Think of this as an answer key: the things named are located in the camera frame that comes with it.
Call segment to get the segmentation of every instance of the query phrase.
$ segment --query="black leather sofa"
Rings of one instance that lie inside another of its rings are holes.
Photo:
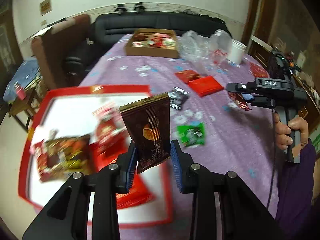
[[[206,37],[222,29],[231,35],[223,20],[207,15],[156,11],[103,14],[90,26],[89,39],[93,44],[82,41],[65,58],[64,71],[69,79],[78,85],[102,55],[122,36],[133,33],[137,28],[169,29],[174,30],[178,36],[193,30]]]

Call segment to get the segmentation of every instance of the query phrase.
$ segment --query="purple tablecloth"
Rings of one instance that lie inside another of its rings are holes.
[[[153,95],[169,91],[173,87],[188,91],[190,98],[183,105],[183,110],[170,110],[171,139],[178,138],[176,126],[203,122],[205,146],[188,147],[184,151],[191,154],[195,162],[213,172],[225,174],[227,171],[235,171],[260,201],[267,205],[274,156],[271,110],[253,106],[251,111],[245,112],[235,107],[225,90],[200,98],[174,75],[181,70],[196,70],[190,62],[182,59],[126,56],[124,45],[129,37],[130,35],[124,36],[100,59],[81,86],[147,84]],[[249,61],[256,61],[248,55],[245,58],[247,60],[244,60],[241,67],[223,62],[220,69],[212,70],[211,75],[224,87],[229,82],[254,81],[249,73]],[[173,174],[170,176],[174,221],[150,228],[121,229],[122,240],[189,239],[192,195],[179,193]],[[276,185],[277,174],[269,207],[273,217],[278,203]],[[220,236],[221,227],[218,226],[217,230]]]

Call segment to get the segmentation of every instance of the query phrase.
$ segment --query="cardboard box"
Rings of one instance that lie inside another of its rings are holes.
[[[147,47],[134,47],[132,42],[133,37],[138,33],[153,34],[153,33],[164,33],[171,36],[176,41],[175,49],[163,49],[163,48],[147,48]],[[169,58],[179,58],[179,53],[177,51],[177,36],[173,30],[164,29],[137,29],[132,38],[128,41],[124,50],[127,56],[151,56],[151,57],[169,57]]]

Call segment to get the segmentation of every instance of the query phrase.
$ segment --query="brown snack bag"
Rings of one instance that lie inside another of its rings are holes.
[[[138,148],[138,174],[170,157],[168,93],[121,106],[119,110]]]

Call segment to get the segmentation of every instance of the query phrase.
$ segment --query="blue tablecloth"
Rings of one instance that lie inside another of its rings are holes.
[[[38,60],[36,57],[27,58],[5,89],[3,100],[6,102],[12,102],[16,99],[17,94],[14,90],[15,82],[18,82],[23,88],[25,88],[30,82],[37,76],[39,72]]]

